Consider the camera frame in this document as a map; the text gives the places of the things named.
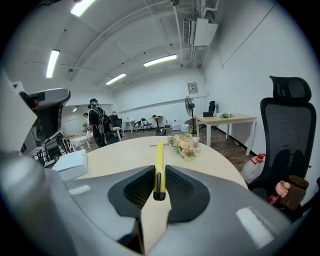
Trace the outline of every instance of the air conditioner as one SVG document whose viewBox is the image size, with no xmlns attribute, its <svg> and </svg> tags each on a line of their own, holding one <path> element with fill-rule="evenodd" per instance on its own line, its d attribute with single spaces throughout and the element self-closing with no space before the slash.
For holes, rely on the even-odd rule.
<svg viewBox="0 0 320 256">
<path fill-rule="evenodd" d="M 206 18 L 183 21 L 184 43 L 188 46 L 209 46 L 217 31 L 218 24 Z"/>
</svg>

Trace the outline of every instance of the flower bouquet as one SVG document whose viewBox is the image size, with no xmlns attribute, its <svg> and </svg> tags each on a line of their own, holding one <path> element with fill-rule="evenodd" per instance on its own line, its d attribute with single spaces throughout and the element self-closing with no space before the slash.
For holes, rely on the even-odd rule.
<svg viewBox="0 0 320 256">
<path fill-rule="evenodd" d="M 199 150 L 199 139 L 186 132 L 168 137 L 168 144 L 176 148 L 176 154 L 181 158 L 195 157 Z"/>
</svg>

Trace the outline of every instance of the white wall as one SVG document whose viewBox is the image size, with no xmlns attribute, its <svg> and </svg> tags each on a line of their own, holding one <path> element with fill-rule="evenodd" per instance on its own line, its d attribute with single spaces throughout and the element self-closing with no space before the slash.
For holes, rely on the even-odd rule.
<svg viewBox="0 0 320 256">
<path fill-rule="evenodd" d="M 264 153 L 265 133 L 260 101 L 272 97 L 269 76 L 301 77 L 312 91 L 311 103 L 320 110 L 319 64 L 307 39 L 285 11 L 270 1 L 223 1 L 218 16 L 225 17 L 228 6 L 233 12 L 221 18 L 217 37 L 204 61 L 207 102 L 217 101 L 219 112 L 229 111 L 257 117 L 252 150 Z M 250 127 L 237 124 L 232 136 L 247 144 Z M 312 168 L 306 179 L 310 182 L 306 200 L 317 189 L 320 177 L 320 127 L 316 129 Z"/>
<path fill-rule="evenodd" d="M 67 135 L 77 135 L 83 132 L 84 123 L 89 123 L 89 118 L 83 116 L 84 113 L 89 113 L 88 105 L 81 105 L 75 112 L 76 106 L 64 106 L 61 115 L 61 130 Z M 111 105 L 101 104 L 100 107 L 107 115 L 111 115 Z"/>
<path fill-rule="evenodd" d="M 197 82 L 198 93 L 189 94 L 188 83 Z M 163 116 L 160 125 L 184 123 L 191 119 L 186 112 L 185 97 L 195 103 L 195 113 L 200 115 L 206 109 L 205 78 L 197 69 L 168 72 L 151 78 L 126 84 L 114 92 L 115 109 L 122 120 L 146 118 L 156 126 L 153 115 Z"/>
</svg>

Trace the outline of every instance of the white ceiling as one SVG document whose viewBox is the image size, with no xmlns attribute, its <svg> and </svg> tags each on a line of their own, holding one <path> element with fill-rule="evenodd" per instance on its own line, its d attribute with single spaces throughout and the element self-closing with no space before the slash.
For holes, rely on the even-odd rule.
<svg viewBox="0 0 320 256">
<path fill-rule="evenodd" d="M 106 86 L 105 82 L 126 73 L 127 77 L 111 85 L 113 88 L 124 81 L 133 83 L 179 68 L 190 60 L 190 46 L 183 39 L 183 20 L 192 16 L 192 0 L 180 0 L 176 6 L 182 61 L 175 14 L 169 0 L 96 0 L 80 17 L 70 13 L 74 5 L 73 0 L 62 0 L 42 6 L 25 20 L 3 57 L 9 76 L 16 76 L 27 65 L 42 66 L 38 70 L 45 76 L 52 49 L 60 50 L 60 55 L 50 79 Z M 177 54 L 177 59 L 148 68 L 143 66 L 171 54 Z M 203 54 L 204 48 L 200 48 L 198 62 Z M 66 65 L 84 69 L 72 67 L 74 71 L 68 72 L 71 67 Z"/>
</svg>

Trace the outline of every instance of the framed picture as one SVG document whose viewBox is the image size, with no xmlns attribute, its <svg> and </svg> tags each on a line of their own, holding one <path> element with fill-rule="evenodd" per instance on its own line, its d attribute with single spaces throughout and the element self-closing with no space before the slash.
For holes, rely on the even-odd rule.
<svg viewBox="0 0 320 256">
<path fill-rule="evenodd" d="M 198 93 L 198 85 L 196 82 L 188 83 L 189 94 L 197 94 Z"/>
</svg>

